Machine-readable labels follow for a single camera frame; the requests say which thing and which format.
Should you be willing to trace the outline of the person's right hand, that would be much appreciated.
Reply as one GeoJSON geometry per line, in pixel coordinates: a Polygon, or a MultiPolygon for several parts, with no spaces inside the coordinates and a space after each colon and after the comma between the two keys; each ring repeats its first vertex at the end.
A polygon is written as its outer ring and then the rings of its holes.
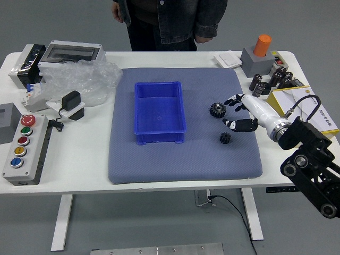
{"type": "Polygon", "coordinates": [[[111,12],[112,12],[113,18],[116,21],[118,21],[119,23],[123,23],[121,11],[120,11],[120,5],[118,2],[115,2],[115,1],[112,2],[111,12]]]}

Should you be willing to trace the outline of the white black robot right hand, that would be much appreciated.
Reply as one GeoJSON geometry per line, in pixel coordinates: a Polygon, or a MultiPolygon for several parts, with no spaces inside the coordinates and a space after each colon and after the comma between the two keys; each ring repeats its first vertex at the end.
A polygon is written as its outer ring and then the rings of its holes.
{"type": "Polygon", "coordinates": [[[268,136],[275,142],[279,140],[281,131],[290,126],[288,121],[281,118],[279,114],[265,101],[248,94],[236,94],[224,102],[224,105],[234,106],[241,103],[235,111],[247,109],[254,119],[231,121],[226,118],[223,122],[232,131],[235,132],[252,132],[260,125],[267,130],[268,136]]]}

